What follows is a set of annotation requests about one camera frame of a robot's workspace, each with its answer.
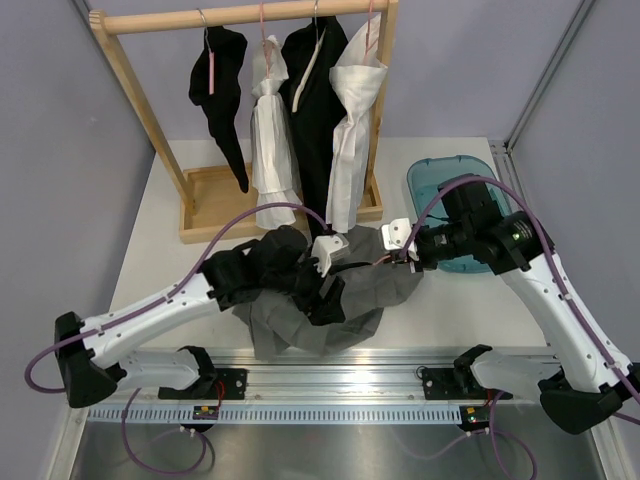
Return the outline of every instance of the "gray floor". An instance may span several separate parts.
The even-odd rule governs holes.
[[[600,480],[602,468],[590,434],[570,436],[551,424],[537,407],[503,406],[498,426],[518,435],[538,460],[540,480]],[[168,427],[130,425],[129,439],[140,458],[161,469],[189,466],[200,452],[199,442],[185,435],[144,445]],[[425,461],[461,435],[455,426],[235,426],[207,433],[215,448],[215,464],[207,457],[192,479],[216,480],[382,480],[505,478],[490,440],[471,438],[444,456]],[[500,441],[501,452],[518,479],[531,475],[524,452]],[[127,459],[117,424],[87,426],[73,480],[156,479]]]

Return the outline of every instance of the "wall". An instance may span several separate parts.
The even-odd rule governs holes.
[[[140,14],[257,0],[91,0],[110,15]],[[569,22],[578,0],[400,0],[391,87],[382,134],[396,137],[505,138]],[[340,19],[351,36],[366,16]],[[284,41],[306,20],[273,22],[269,34]],[[257,25],[234,27],[259,45]],[[122,37],[169,139],[209,138],[205,118],[188,97],[189,74],[202,49],[202,30]],[[241,72],[237,117],[249,137],[251,64]]]
[[[0,465],[31,480],[63,397],[29,390],[23,369],[58,315],[108,308],[153,152],[67,0],[10,2],[0,31]]]
[[[638,18],[635,1],[596,5],[515,151],[533,206],[578,291],[635,361],[640,360]],[[640,415],[640,408],[632,407],[627,408]],[[630,457],[637,459],[640,428],[623,428]]]

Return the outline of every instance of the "teal basket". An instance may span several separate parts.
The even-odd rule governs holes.
[[[425,158],[414,163],[407,173],[407,183],[409,184],[409,192],[411,193],[413,206],[416,209],[416,215],[420,217],[425,207],[438,194],[438,185],[469,173],[496,178],[489,165],[479,158],[469,155]],[[502,215],[510,215],[512,213],[511,208],[502,191],[493,185],[488,187],[489,194],[498,202]],[[447,216],[442,202],[438,202],[430,214],[439,218]],[[434,218],[427,218],[424,222],[425,225],[430,227],[437,227],[443,223],[446,222]],[[491,271],[487,265],[476,261],[471,255],[439,262],[438,268],[452,273],[485,273]]]

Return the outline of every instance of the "gray cloth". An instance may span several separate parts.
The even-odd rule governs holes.
[[[350,254],[345,263],[374,263],[385,255],[378,230],[356,226],[346,234]],[[343,323],[315,326],[289,297],[263,291],[252,303],[239,305],[233,314],[249,327],[258,360],[273,359],[289,346],[327,355],[371,338],[378,329],[384,307],[398,305],[413,293],[422,275],[408,265],[381,264],[345,270],[341,306]]]

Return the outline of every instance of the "hanging garment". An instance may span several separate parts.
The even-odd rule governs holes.
[[[234,125],[240,106],[238,73],[242,68],[247,40],[240,33],[224,27],[207,28],[209,46],[214,53],[214,93],[209,93],[209,49],[206,41],[202,54],[191,71],[189,99],[202,107],[209,124],[209,133],[238,180],[240,190],[249,191],[249,178]]]
[[[265,48],[270,52],[268,60]],[[298,170],[290,148],[286,109],[278,93],[287,78],[287,65],[280,45],[271,36],[265,47],[260,45],[253,56],[251,93],[256,98],[256,105],[251,116],[252,183],[258,190],[258,206],[274,202],[302,203],[295,193],[300,188]],[[256,213],[256,225],[267,230],[295,221],[290,208],[270,208]]]
[[[347,46],[347,37],[335,17],[318,18],[317,24],[317,32],[312,22],[287,37],[282,56],[289,80],[282,84],[280,94],[290,114],[304,204],[324,216],[333,159],[333,130],[346,114],[329,83],[329,70]],[[307,218],[315,238],[322,229],[313,218]]]
[[[339,233],[356,224],[356,213],[364,194],[371,107],[387,76],[387,67],[376,58],[380,15],[371,20],[369,51],[365,24],[355,34],[335,67],[330,80],[347,116],[333,133],[333,164],[329,180],[326,220]]]
[[[377,229],[356,226],[346,237],[350,253],[336,265],[373,264],[385,254]],[[234,307],[233,314],[249,327],[258,360],[273,360],[289,346],[328,355],[357,345],[375,335],[384,308],[406,301],[423,278],[411,273],[408,264],[390,263],[351,268],[335,276],[345,282],[342,323],[312,325],[291,297],[268,290],[255,301]]]

